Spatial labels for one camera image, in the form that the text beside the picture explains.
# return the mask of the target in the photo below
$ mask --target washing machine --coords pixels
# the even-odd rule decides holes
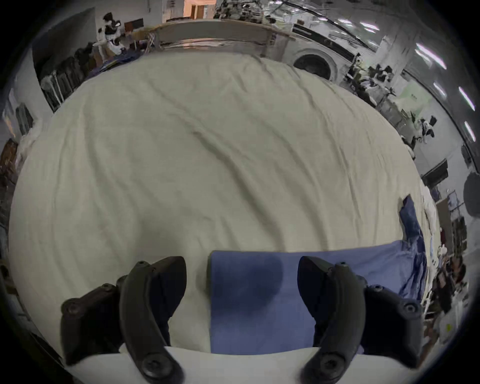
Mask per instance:
[[[335,84],[343,80],[355,58],[354,53],[303,25],[293,25],[292,34],[295,41],[287,44],[284,63]]]

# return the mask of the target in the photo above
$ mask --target wrinkled sheet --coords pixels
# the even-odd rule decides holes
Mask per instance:
[[[261,355],[312,346],[315,320],[297,285],[303,256],[319,257],[331,264],[345,262],[367,284],[379,284],[403,298],[420,300],[427,262],[423,234],[409,196],[399,214],[406,241],[326,252],[212,252],[212,353]]]
[[[212,250],[401,240],[419,179],[395,129],[323,79],[240,54],[154,53],[84,82],[35,142],[13,198],[11,273],[61,354],[64,300],[181,255],[171,342],[208,352]]]

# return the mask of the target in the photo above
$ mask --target bed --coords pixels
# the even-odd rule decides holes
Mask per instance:
[[[253,56],[158,52],[84,82],[42,132],[13,198],[11,273],[61,354],[64,300],[181,255],[172,346],[209,352],[211,251],[387,244],[409,194],[429,249],[408,151],[348,91]]]

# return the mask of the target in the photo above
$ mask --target wall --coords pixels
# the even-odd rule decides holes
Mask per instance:
[[[181,3],[183,9],[182,0],[177,0],[176,3]],[[162,23],[162,0],[74,0],[59,8],[41,29],[39,35],[88,8],[95,8],[95,31],[104,26],[103,16],[108,12],[112,12],[114,19],[120,19],[122,23],[139,18],[144,19],[145,26],[156,26]]]
[[[438,191],[441,198],[455,191],[459,202],[462,203],[465,180],[469,173],[474,171],[473,166],[467,167],[461,153],[464,142],[452,120],[435,98],[430,100],[419,118],[430,120],[431,115],[437,118],[437,123],[433,127],[435,137],[427,136],[423,143],[416,144],[415,165],[419,174],[423,175],[446,158],[448,177],[438,184]],[[480,219],[471,217],[464,206],[461,206],[460,214],[465,218],[467,225],[466,253],[480,249]]]
[[[148,9],[147,0],[76,0],[71,1],[68,5],[59,8],[54,16],[41,28],[37,34],[37,38],[41,37],[62,21],[72,17],[78,13],[84,12],[89,8],[95,8],[95,28],[94,36],[98,28],[104,26],[103,16],[112,12],[116,19],[123,22],[144,19],[145,26],[155,26],[162,23],[162,0],[150,0],[150,9]],[[179,17],[183,14],[183,0],[176,1],[176,7],[180,9]],[[32,117],[41,118],[45,124],[48,124],[53,112],[50,109],[40,84],[36,78],[36,72],[33,64],[32,46],[30,45],[24,53],[24,56],[17,64],[16,70],[13,71],[10,80],[7,82],[5,89],[15,87],[19,102],[24,102],[29,109]]]
[[[55,67],[78,48],[96,41],[95,9],[90,8],[57,24],[32,43],[34,65],[48,57],[39,78],[51,73]]]
[[[216,4],[216,0],[185,0],[184,7],[183,7],[183,17],[190,17],[192,13],[192,5],[215,5],[215,4]]]
[[[451,157],[454,151],[459,153],[463,144],[456,126],[435,98],[432,98],[423,108],[418,118],[429,121],[431,115],[437,118],[437,123],[433,127],[435,137],[427,136],[425,142],[417,143],[414,150],[415,154],[421,152],[427,160],[426,164],[415,163],[421,175],[427,173],[443,159]]]
[[[467,266],[464,280],[469,283],[468,291],[473,292],[480,283],[480,250],[468,253],[463,262]]]
[[[18,102],[25,103],[34,120],[42,119],[45,124],[48,124],[53,112],[45,100],[36,78],[31,47],[26,52],[15,75],[14,88]]]

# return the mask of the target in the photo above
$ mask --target blue blanket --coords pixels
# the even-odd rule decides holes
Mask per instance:
[[[211,259],[212,353],[257,355],[312,346],[315,322],[297,288],[302,256],[346,262],[369,285],[420,300],[427,261],[423,234],[408,196],[400,210],[406,241],[331,252],[226,252]]]

